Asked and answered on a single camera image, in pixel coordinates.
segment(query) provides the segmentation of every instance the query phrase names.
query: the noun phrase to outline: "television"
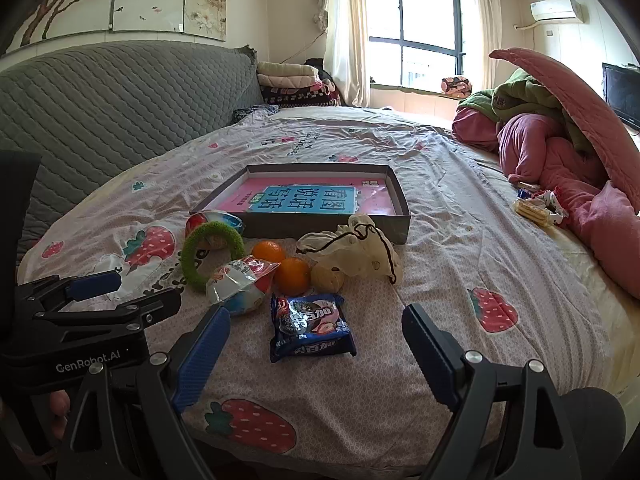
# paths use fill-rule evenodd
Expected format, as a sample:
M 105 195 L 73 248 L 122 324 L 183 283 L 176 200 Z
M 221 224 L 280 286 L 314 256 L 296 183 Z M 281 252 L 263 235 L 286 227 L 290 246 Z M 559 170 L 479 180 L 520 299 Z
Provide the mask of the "television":
M 640 130 L 640 72 L 602 64 L 604 100 L 623 123 Z

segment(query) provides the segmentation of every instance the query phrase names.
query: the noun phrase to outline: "bedsheet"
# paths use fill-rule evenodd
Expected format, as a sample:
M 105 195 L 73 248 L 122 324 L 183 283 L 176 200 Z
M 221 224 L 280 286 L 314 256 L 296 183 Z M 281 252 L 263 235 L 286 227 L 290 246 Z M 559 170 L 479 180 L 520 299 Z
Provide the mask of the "bedsheet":
M 235 318 L 199 402 L 184 413 L 194 434 L 242 460 L 338 479 L 420 471 L 450 413 L 433 399 L 402 338 L 402 308 L 414 302 L 464 348 L 494 362 L 541 359 L 561 393 L 606 385 L 612 355 L 587 289 L 553 241 L 511 212 L 444 130 L 380 110 L 341 111 L 338 119 L 329 112 L 313 119 L 301 113 L 256 113 L 126 171 L 50 228 L 22 261 L 20 281 L 120 270 L 117 293 L 72 304 L 72 310 L 113 308 L 179 286 L 180 312 L 146 331 L 151 351 L 167 350 L 208 308 L 184 286 L 178 265 L 190 207 L 247 164 L 389 164 L 412 212 L 407 244 L 396 246 L 404 280 L 396 286 L 360 278 L 345 283 L 340 293 L 358 355 L 270 364 L 267 308 Z M 153 227 L 166 253 L 155 251 L 130 266 L 123 248 Z M 246 241 L 247 250 L 255 241 Z M 295 240 L 282 243 L 293 253 Z M 224 251 L 201 251 L 198 264 L 207 272 L 227 258 Z M 216 433 L 214 414 L 221 409 L 232 414 L 236 430 L 238 424 L 250 430 Z M 497 434 L 497 415 L 490 435 Z M 258 430 L 265 436 L 256 437 Z
M 485 177 L 505 200 L 513 200 L 514 189 L 502 174 L 497 155 L 466 145 L 462 150 L 482 167 Z M 619 395 L 640 376 L 640 300 L 607 276 L 593 252 L 571 231 L 555 226 L 544 231 L 578 274 L 602 316 L 613 355 L 606 389 Z

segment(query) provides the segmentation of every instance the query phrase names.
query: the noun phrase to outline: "green jacket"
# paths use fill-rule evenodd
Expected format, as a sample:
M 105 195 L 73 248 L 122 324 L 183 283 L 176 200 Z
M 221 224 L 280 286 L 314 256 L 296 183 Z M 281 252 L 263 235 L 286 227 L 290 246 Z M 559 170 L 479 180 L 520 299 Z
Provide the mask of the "green jacket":
M 458 108 L 473 108 L 494 123 L 507 122 L 520 114 L 540 114 L 564 124 L 578 152 L 595 153 L 589 139 L 566 113 L 560 101 L 523 69 L 517 69 L 493 90 L 481 90 L 460 101 Z

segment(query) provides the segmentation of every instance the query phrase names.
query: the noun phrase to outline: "screw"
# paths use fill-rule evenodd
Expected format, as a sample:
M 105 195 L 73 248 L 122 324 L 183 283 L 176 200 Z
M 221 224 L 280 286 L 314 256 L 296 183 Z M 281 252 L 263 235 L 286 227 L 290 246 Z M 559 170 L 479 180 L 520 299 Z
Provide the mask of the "screw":
M 166 362 L 166 354 L 164 352 L 156 352 L 149 358 L 149 362 L 153 366 L 163 365 Z
M 99 374 L 103 368 L 104 366 L 102 366 L 102 363 L 99 363 L 99 362 L 91 363 L 91 366 L 89 366 L 89 373 L 91 375 Z
M 470 363 L 478 364 L 482 361 L 482 354 L 475 350 L 469 350 L 469 352 L 465 354 L 465 359 Z
M 531 361 L 529 361 L 529 368 L 531 368 L 531 370 L 536 373 L 545 371 L 545 365 L 543 365 L 537 359 L 532 359 Z

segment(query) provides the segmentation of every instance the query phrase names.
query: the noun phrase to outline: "blue gripper pad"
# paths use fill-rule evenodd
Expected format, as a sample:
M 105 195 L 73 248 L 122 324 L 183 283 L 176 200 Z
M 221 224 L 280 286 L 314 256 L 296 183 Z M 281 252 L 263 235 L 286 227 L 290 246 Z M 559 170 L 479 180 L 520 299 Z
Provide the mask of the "blue gripper pad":
M 190 352 L 177 373 L 177 386 L 171 399 L 174 409 L 182 413 L 200 397 L 211 371 L 220 357 L 231 330 L 231 317 L 226 308 L 219 308 L 200 330 Z
M 122 280 L 116 270 L 107 270 L 98 274 L 89 274 L 82 278 L 74 279 L 66 288 L 66 297 L 69 300 L 82 301 L 115 292 L 120 288 Z
M 455 412 L 465 377 L 462 348 L 449 333 L 441 332 L 417 303 L 402 312 L 402 334 L 435 399 Z

